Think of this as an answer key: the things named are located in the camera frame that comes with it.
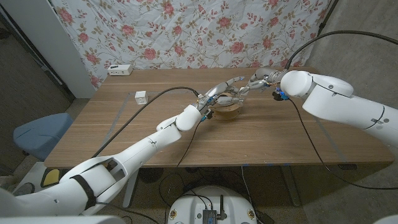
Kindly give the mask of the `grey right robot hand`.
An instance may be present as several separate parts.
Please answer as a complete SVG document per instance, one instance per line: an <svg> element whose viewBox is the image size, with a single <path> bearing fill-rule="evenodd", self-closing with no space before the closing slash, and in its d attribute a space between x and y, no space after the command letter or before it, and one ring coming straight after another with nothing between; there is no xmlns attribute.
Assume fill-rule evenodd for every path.
<svg viewBox="0 0 398 224"><path fill-rule="evenodd" d="M249 79L246 86L242 87L238 94L246 95L251 90L262 90L264 91L266 88L271 85L279 84L282 77L287 73L287 70L279 71L274 70L269 67L259 68Z"/></svg>

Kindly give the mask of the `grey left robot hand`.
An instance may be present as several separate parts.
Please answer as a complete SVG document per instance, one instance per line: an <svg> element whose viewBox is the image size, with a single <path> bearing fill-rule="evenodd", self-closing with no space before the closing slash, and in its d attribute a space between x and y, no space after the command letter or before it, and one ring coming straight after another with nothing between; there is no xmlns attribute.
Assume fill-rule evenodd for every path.
<svg viewBox="0 0 398 224"><path fill-rule="evenodd" d="M219 104L221 106L242 104L244 98L239 94L239 89L233 86L233 83L243 79L244 77L234 77L228 81L217 84L204 95L199 95L196 103L197 110L201 114L204 114L209 106L213 106L215 104Z"/></svg>

